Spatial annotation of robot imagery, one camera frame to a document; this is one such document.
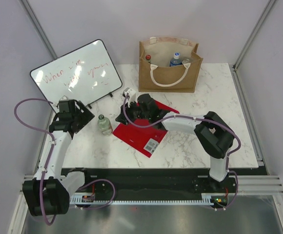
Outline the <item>blue label plastic bottle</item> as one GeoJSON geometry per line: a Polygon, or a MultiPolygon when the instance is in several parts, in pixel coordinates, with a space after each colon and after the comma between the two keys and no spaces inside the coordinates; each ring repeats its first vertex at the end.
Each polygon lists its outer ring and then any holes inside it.
{"type": "Polygon", "coordinates": [[[176,52],[173,55],[173,58],[170,60],[170,67],[182,65],[182,60],[180,59],[180,53],[176,52]]]}

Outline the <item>green cap glass bottle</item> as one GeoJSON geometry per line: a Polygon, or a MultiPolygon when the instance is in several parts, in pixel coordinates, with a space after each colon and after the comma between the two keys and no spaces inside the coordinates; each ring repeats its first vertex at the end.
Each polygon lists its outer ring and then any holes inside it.
{"type": "Polygon", "coordinates": [[[109,136],[113,132],[113,128],[111,125],[110,120],[105,117],[104,115],[99,115],[98,116],[98,121],[97,121],[98,128],[102,132],[103,135],[109,136]]]}

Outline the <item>red cap cola bottle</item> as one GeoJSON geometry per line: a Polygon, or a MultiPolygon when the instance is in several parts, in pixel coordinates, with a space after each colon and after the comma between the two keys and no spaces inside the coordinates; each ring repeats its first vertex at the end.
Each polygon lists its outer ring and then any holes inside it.
{"type": "Polygon", "coordinates": [[[147,54],[145,55],[145,60],[151,64],[151,55],[147,54]]]}

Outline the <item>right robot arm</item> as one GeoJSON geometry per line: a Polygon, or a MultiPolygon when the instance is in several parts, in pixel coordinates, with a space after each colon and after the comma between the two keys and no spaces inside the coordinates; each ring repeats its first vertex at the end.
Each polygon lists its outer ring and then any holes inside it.
{"type": "Polygon", "coordinates": [[[136,97],[132,89],[123,92],[124,103],[116,121],[137,128],[154,128],[164,131],[179,131],[197,136],[205,152],[210,156],[209,188],[214,192],[226,186],[228,155],[235,133],[215,113],[204,116],[188,116],[158,107],[149,94],[136,97]]]}

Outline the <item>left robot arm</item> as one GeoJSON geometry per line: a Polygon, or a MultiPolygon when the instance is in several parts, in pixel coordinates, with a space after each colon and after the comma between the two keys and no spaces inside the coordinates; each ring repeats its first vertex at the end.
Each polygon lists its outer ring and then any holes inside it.
{"type": "Polygon", "coordinates": [[[23,183],[22,191],[32,216],[62,215],[67,213],[70,197],[80,189],[89,191],[92,179],[83,171],[72,171],[62,179],[61,170],[66,152],[75,134],[82,130],[94,114],[74,99],[59,101],[49,129],[51,138],[47,157],[40,162],[32,180],[23,183]]]}

